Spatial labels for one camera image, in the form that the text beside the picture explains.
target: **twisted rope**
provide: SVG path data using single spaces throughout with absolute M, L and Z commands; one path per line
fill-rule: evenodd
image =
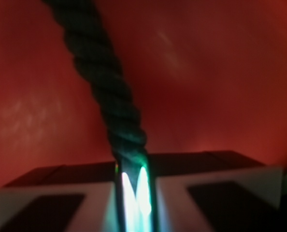
M 54 19 L 65 29 L 64 41 L 74 55 L 75 68 L 90 83 L 100 105 L 113 156 L 135 173 L 129 177 L 136 189 L 139 169 L 146 166 L 147 138 L 98 11 L 90 0 L 43 2 L 52 8 Z

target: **red wall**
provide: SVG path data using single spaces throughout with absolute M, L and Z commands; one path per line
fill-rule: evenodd
M 287 167 L 287 0 L 98 0 L 147 149 L 232 149 Z M 0 1 L 0 186 L 111 160 L 88 84 L 40 0 Z

